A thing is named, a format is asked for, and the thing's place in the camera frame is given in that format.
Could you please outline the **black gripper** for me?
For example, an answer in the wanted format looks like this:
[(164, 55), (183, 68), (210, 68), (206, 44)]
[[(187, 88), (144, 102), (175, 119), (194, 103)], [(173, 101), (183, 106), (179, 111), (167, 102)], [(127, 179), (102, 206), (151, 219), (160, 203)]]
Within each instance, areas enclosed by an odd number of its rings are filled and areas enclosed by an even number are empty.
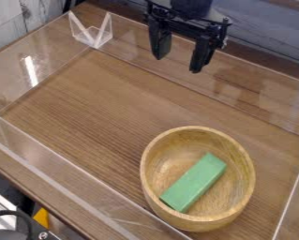
[(160, 60), (170, 53), (171, 33), (197, 39), (190, 71), (199, 73), (215, 48), (227, 43), (231, 19), (213, 7), (213, 0), (146, 0), (150, 46)]

